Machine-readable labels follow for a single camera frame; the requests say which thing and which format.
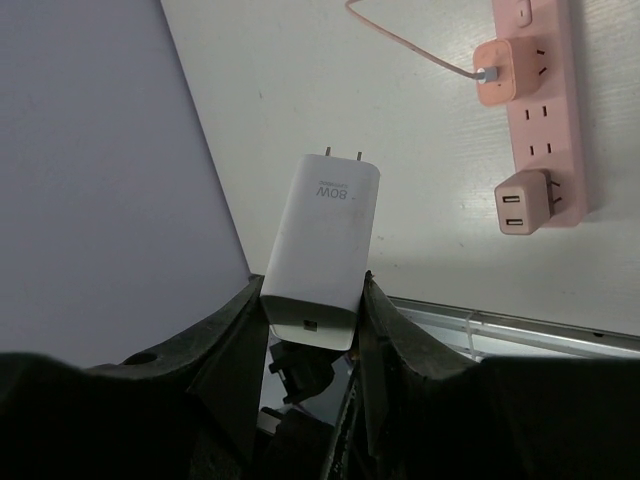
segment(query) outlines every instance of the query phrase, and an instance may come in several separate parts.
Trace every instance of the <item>power strip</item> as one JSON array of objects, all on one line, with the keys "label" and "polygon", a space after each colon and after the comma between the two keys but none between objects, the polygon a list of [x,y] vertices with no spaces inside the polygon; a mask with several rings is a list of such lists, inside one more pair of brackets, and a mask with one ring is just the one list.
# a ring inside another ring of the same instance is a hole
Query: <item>power strip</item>
[{"label": "power strip", "polygon": [[550,175],[551,218],[573,227],[587,213],[569,0],[492,0],[498,39],[533,39],[540,86],[507,103],[516,170]]}]

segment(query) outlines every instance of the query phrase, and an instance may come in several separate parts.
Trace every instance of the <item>power switch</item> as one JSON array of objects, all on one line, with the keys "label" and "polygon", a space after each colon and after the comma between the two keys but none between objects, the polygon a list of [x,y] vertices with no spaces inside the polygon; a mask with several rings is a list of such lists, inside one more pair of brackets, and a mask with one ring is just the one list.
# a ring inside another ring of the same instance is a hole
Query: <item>power switch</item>
[{"label": "power switch", "polygon": [[532,21],[531,0],[518,0],[516,4],[516,24],[520,28],[524,28],[531,25]]}]

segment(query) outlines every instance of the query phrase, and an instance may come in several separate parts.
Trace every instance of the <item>table surface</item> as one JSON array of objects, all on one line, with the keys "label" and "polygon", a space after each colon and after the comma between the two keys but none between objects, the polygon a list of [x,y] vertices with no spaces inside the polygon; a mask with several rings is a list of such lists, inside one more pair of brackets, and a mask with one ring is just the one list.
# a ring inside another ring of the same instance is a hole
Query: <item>table surface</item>
[{"label": "table surface", "polygon": [[[382,173],[369,268],[387,294],[640,335],[640,2],[571,2],[591,213],[530,237],[497,225],[505,109],[342,3],[163,0],[251,270],[298,160],[362,151]],[[355,8],[467,69],[495,36],[489,0]]]}]

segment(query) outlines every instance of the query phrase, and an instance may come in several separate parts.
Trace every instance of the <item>power adapter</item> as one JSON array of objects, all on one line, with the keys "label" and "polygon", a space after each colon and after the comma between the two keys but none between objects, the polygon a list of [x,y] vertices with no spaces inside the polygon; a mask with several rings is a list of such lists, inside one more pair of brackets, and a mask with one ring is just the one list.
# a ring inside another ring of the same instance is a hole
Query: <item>power adapter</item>
[{"label": "power adapter", "polygon": [[351,347],[380,181],[360,155],[336,158],[328,148],[298,164],[260,294],[282,340]]}]

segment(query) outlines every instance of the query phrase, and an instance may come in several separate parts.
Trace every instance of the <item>white charger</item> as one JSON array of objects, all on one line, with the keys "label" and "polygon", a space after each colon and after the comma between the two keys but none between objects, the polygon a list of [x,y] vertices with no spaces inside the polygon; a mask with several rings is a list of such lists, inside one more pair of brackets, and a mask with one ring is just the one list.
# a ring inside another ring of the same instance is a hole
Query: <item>white charger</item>
[{"label": "white charger", "polygon": [[260,299],[274,335],[349,350],[367,271],[380,171],[327,154],[298,164]]}]

